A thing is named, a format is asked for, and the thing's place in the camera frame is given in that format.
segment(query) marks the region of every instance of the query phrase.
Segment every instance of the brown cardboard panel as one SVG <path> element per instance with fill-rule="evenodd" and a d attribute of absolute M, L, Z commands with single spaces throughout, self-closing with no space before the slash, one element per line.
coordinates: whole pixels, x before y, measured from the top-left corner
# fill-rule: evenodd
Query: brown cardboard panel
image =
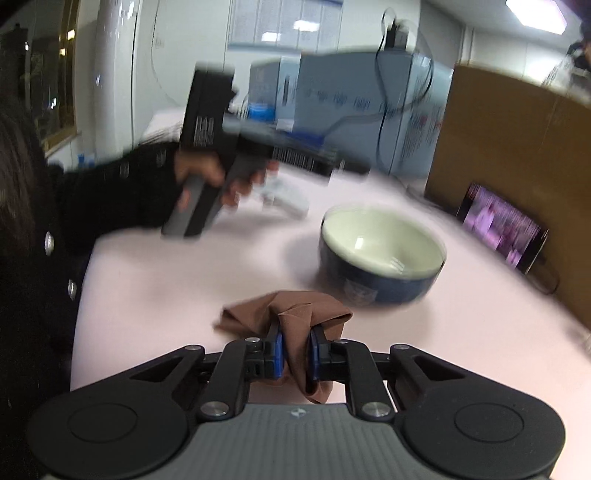
<path fill-rule="evenodd" d="M 458 66 L 426 195 L 458 207 L 473 181 L 548 227 L 557 295 L 591 327 L 591 109 Z"/>

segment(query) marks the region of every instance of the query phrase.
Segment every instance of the human hand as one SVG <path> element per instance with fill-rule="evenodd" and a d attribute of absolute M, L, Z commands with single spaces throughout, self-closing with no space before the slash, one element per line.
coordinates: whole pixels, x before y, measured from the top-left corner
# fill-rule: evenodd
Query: human hand
<path fill-rule="evenodd" d="M 279 162 L 270 161 L 266 171 L 255 173 L 248 181 L 235 180 L 222 196 L 222 204 L 229 207 L 238 206 L 241 196 L 251 194 L 253 184 L 265 183 L 267 172 L 276 172 Z M 214 153 L 197 153 L 178 150 L 174 156 L 174 175 L 177 183 L 184 183 L 189 175 L 198 175 L 213 187 L 224 184 L 225 172 L 219 158 Z"/>

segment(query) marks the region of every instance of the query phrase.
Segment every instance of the bowl rim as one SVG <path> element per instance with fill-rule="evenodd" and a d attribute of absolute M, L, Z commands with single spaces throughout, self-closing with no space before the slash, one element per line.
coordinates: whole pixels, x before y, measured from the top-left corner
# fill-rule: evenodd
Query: bowl rim
<path fill-rule="evenodd" d="M 407 225 L 413 227 L 414 229 L 418 230 L 421 234 L 425 235 L 428 239 L 430 239 L 437 247 L 441 253 L 441 265 L 437 268 L 433 268 L 430 270 L 424 270 L 417 273 L 411 274 L 384 274 L 384 273 L 376 273 L 371 270 L 366 269 L 366 265 L 363 265 L 362 262 L 355 261 L 355 259 L 350 259 L 345 256 L 345 253 L 340 248 L 335 248 L 324 235 L 324 224 L 326 223 L 326 219 L 330 215 L 334 215 L 340 212 L 351 212 L 351 211 L 373 211 L 373 212 L 380 212 L 386 213 L 395 217 L 398 220 L 406 223 Z M 322 217 L 322 224 L 320 226 L 320 237 L 326 243 L 326 245 L 333 251 L 335 255 L 337 255 L 341 260 L 353 265 L 356 268 L 360 268 L 372 275 L 377 275 L 382 278 L 391 278 L 393 280 L 426 280 L 428 278 L 434 277 L 437 275 L 445 266 L 447 262 L 447 249 L 443 241 L 439 239 L 439 236 L 435 235 L 430 229 L 425 228 L 422 224 L 415 222 L 414 220 L 409 219 L 405 215 L 399 213 L 399 211 L 395 209 L 391 209 L 388 206 L 378 206 L 378 205 L 360 205 L 360 204 L 351 204 L 351 205 L 338 205 L 335 207 L 330 208 L 326 211 L 324 216 Z"/>

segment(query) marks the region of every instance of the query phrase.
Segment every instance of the table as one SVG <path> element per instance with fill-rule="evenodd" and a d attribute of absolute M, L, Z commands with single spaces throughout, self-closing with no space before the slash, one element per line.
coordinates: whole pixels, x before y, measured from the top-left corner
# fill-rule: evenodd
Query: table
<path fill-rule="evenodd" d="M 221 351 L 229 337 L 212 324 L 223 305 L 276 289 L 317 287 L 326 210 L 348 203 L 385 205 L 439 236 L 447 264 L 416 303 L 353 308 L 343 336 L 377 352 L 409 343 L 541 398 L 567 430 L 554 480 L 588 479 L 591 358 L 581 346 L 588 333 L 562 306 L 535 291 L 451 217 L 414 202 L 391 179 L 335 174 L 327 185 L 289 167 L 280 175 L 308 196 L 307 219 L 263 211 L 251 199 L 235 213 L 222 212 L 198 241 L 126 231 L 96 244 L 80 305 L 72 388 L 191 343 Z M 344 389 L 335 384 L 330 401 L 344 400 Z M 256 385 L 251 401 L 303 398 L 293 388 Z"/>

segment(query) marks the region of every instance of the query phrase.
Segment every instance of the window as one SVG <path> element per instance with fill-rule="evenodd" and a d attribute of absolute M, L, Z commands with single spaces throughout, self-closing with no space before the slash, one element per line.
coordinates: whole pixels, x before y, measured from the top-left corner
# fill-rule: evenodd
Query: window
<path fill-rule="evenodd" d="M 79 0 L 31 0 L 0 27 L 0 89 L 31 112 L 44 149 L 76 134 Z"/>

